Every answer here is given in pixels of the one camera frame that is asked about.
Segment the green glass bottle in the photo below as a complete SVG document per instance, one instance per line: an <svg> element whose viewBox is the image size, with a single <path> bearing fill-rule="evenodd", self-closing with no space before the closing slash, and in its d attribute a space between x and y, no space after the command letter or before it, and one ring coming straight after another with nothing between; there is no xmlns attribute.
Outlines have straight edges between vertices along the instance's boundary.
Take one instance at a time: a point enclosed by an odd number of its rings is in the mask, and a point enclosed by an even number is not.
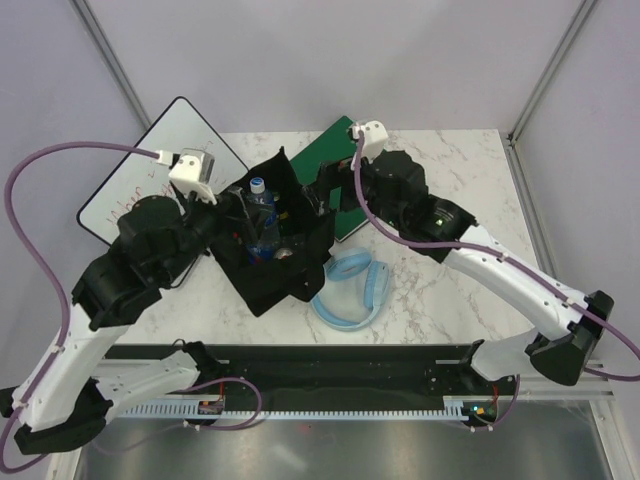
<svg viewBox="0 0 640 480"><path fill-rule="evenodd" d="M291 225L292 219L287 204L279 192L274 193L274 203L279 226L282 228L288 228Z"/></svg>

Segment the black canvas bag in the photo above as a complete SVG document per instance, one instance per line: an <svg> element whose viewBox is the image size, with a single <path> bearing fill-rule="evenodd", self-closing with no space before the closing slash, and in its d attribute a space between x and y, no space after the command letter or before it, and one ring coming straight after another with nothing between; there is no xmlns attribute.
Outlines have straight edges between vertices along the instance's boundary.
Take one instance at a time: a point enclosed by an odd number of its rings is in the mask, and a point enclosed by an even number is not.
<svg viewBox="0 0 640 480"><path fill-rule="evenodd" d="M232 185L247 189L254 177L263 178L267 187L283 196L292 219L285 245L294 246L296 253L282 260L273 257L255 262L248 246L231 232L218 212L209 249L249 310L258 317L288 295L308 302L324 286L323 265L334 244L336 212L315 214L283 149Z"/></svg>

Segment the water bottle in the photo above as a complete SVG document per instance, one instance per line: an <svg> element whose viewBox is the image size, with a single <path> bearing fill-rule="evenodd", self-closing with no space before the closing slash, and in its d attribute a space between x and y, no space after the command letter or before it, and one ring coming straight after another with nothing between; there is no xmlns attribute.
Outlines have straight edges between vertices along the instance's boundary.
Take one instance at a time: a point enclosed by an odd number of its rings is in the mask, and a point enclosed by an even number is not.
<svg viewBox="0 0 640 480"><path fill-rule="evenodd" d="M284 245L274 253L274 259L282 260L296 253L296 248L292 245Z"/></svg>
<svg viewBox="0 0 640 480"><path fill-rule="evenodd" d="M253 213L257 240L248 246L248 250L255 262L265 262L273 258L281 240L275 199L261 177L252 178L249 187L247 201Z"/></svg>

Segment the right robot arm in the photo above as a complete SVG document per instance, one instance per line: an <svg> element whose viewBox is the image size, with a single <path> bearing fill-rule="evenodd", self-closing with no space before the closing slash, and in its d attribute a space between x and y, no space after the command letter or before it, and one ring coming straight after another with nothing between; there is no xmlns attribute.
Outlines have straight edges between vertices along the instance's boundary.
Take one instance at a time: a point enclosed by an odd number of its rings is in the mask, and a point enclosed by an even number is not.
<svg viewBox="0 0 640 480"><path fill-rule="evenodd" d="M404 151L362 161L358 172L348 158L325 163L303 189L319 213L334 190L342 210L366 205L402 244L476 280L532 324L520 335L475 341L457 371L465 391L481 393L493 381L532 372L559 385L578 382L612 311L609 295L572 289L524 262L471 213L430 193L424 168Z"/></svg>

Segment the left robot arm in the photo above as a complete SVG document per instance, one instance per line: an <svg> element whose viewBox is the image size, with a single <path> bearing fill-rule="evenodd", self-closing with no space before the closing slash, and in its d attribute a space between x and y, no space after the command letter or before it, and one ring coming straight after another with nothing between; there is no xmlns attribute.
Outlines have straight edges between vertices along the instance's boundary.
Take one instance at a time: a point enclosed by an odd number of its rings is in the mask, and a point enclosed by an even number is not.
<svg viewBox="0 0 640 480"><path fill-rule="evenodd" d="M233 379L200 342L113 378L93 373L104 355L159 302L163 290L209 250L230 215L243 211L237 187L213 201L146 197L118 222L119 235L71 293L64 323L36 372L1 392L1 412L24 455L76 450L120 414L170 393L208 393Z"/></svg>

